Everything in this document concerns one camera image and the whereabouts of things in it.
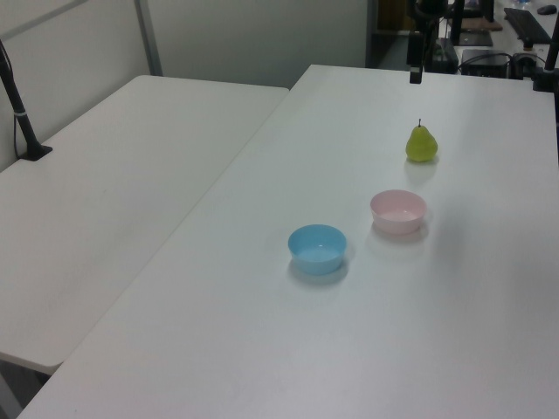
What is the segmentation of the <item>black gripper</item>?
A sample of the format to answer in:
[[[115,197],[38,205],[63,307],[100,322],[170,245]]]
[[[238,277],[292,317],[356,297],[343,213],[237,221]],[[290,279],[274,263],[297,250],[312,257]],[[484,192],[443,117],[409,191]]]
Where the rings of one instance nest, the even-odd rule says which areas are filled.
[[[424,34],[413,31],[408,37],[407,65],[410,68],[410,83],[421,84],[423,77]]]

